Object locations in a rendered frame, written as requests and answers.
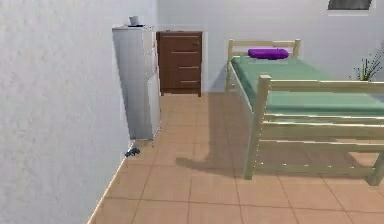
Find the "green house plant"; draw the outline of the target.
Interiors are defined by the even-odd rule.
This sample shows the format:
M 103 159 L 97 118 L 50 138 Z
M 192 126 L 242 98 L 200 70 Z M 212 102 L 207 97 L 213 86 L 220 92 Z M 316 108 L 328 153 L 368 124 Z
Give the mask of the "green house plant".
M 372 81 L 377 73 L 384 69 L 384 42 L 366 57 L 361 58 L 359 66 L 354 68 L 356 79 Z

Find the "dark framed window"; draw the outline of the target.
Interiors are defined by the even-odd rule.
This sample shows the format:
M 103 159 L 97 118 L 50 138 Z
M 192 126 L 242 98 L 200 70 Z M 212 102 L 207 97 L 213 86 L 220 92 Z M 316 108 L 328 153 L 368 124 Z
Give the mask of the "dark framed window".
M 329 0 L 327 11 L 330 15 L 367 15 L 374 0 Z

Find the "purple pillow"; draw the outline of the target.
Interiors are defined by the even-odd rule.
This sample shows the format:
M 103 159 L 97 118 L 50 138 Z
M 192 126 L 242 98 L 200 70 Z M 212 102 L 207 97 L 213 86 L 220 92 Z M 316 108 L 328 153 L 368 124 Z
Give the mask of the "purple pillow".
M 287 58 L 289 52 L 280 48 L 249 49 L 248 55 L 256 59 L 279 60 Z

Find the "grey upright filing cabinet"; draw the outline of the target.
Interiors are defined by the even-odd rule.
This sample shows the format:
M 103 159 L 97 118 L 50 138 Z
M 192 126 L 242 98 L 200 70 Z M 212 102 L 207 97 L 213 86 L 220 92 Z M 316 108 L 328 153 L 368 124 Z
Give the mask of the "grey upright filing cabinet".
M 151 140 L 160 126 L 160 84 L 151 26 L 112 29 L 130 137 Z

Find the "pale wooden bed green mattress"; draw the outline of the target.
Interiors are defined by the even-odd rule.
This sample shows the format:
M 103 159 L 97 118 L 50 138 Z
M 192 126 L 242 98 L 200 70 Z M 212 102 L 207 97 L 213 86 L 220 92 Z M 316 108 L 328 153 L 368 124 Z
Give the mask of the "pale wooden bed green mattress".
M 280 48 L 285 59 L 251 58 Z M 384 82 L 338 81 L 299 59 L 300 42 L 228 43 L 226 92 L 248 139 L 242 176 L 260 171 L 384 180 Z

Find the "brown chest of drawers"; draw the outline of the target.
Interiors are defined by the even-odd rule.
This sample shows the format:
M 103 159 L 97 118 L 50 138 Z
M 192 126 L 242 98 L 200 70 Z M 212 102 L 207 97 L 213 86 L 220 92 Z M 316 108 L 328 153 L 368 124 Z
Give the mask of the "brown chest of drawers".
M 196 94 L 202 90 L 202 31 L 158 31 L 160 92 Z

